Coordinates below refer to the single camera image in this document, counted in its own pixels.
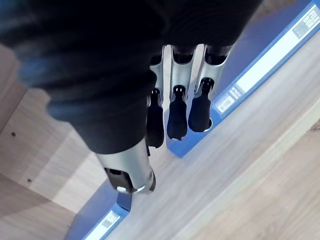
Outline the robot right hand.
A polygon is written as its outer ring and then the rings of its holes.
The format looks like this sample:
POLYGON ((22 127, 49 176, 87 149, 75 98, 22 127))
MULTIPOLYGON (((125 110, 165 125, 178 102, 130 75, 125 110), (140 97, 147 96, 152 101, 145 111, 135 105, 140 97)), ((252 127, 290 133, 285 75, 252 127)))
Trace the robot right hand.
POLYGON ((19 79, 45 91, 48 113, 68 122, 97 155, 112 187, 152 192, 148 110, 151 70, 165 45, 199 44, 213 58, 236 42, 259 0, 3 0, 0 42, 19 79))

